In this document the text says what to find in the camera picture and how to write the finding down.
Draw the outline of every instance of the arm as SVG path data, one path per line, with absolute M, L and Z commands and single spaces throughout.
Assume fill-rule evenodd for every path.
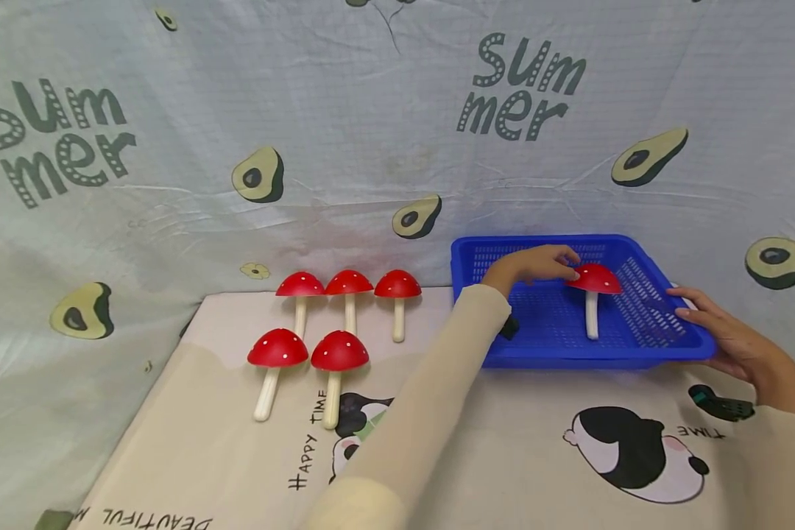
M 718 344 L 709 367 L 754 385 L 757 405 L 795 414 L 795 361 L 749 325 L 727 313 L 697 289 L 669 289 L 697 307 L 677 309 L 677 316 L 706 328 Z
M 702 325 L 718 344 L 705 364 L 752 384 L 754 417 L 736 425 L 746 474 L 745 516 L 749 529 L 795 529 L 795 362 L 771 340 L 717 306 L 696 289 L 671 289 L 698 311 L 679 317 Z
M 567 247 L 504 256 L 463 289 L 447 323 L 374 433 L 314 504 L 305 530 L 403 529 L 462 412 L 489 346 L 509 317 L 516 280 L 574 278 Z

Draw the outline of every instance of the person's left hand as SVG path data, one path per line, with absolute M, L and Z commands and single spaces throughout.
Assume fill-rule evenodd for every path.
M 486 271 L 482 283 L 497 289 L 505 297 L 516 281 L 524 281 L 528 285 L 533 280 L 576 280 L 580 278 L 572 263 L 580 263 L 577 252 L 566 245 L 543 245 L 533 249 L 510 253 Z

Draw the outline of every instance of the white mushroom stem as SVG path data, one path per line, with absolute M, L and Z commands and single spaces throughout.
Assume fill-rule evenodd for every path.
M 356 335 L 356 295 L 345 295 L 345 330 Z
M 395 324 L 394 328 L 392 329 L 392 340 L 394 342 L 403 342 L 404 327 L 403 299 L 395 299 Z
M 598 340 L 598 294 L 586 291 L 586 336 Z
M 295 297 L 294 302 L 294 334 L 303 339 L 306 331 L 306 297 Z
M 327 376 L 327 403 L 324 407 L 324 417 L 321 426 L 332 431 L 339 424 L 339 396 L 342 394 L 342 373 L 330 372 Z
M 269 368 L 268 372 L 265 372 L 262 390 L 259 391 L 259 399 L 256 402 L 256 409 L 253 411 L 253 419 L 257 420 L 257 422 L 264 422 L 270 417 L 271 408 L 274 406 L 274 396 L 277 394 L 277 380 L 279 378 L 279 368 Z

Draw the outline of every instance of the beige sleeve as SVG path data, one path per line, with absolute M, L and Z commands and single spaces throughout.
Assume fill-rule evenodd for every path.
M 373 434 L 315 502 L 302 529 L 405 528 L 510 311 L 490 286 L 461 292 L 427 355 Z
M 767 406 L 736 425 L 749 530 L 795 530 L 795 414 Z

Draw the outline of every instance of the red mushroom cap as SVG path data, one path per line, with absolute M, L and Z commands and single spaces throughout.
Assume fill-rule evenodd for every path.
M 327 372 L 344 372 L 368 362 L 368 350 L 349 331 L 333 331 L 312 350 L 312 366 Z
M 368 292 L 374 289 L 368 278 L 357 272 L 357 270 L 344 269 L 330 280 L 327 284 L 326 294 L 356 294 L 356 292 Z
M 277 288 L 277 296 L 324 296 L 324 284 L 314 275 L 298 270 Z
M 411 299 L 421 295 L 421 286 L 406 270 L 394 269 L 378 281 L 374 295 L 389 299 Z
M 621 284 L 612 270 L 600 263 L 588 263 L 575 269 L 580 278 L 566 281 L 565 285 L 584 291 L 600 292 L 600 294 L 621 294 Z
M 306 344 L 294 331 L 285 328 L 272 329 L 254 342 L 247 355 L 247 362 L 257 367 L 293 367 L 306 361 L 309 353 Z

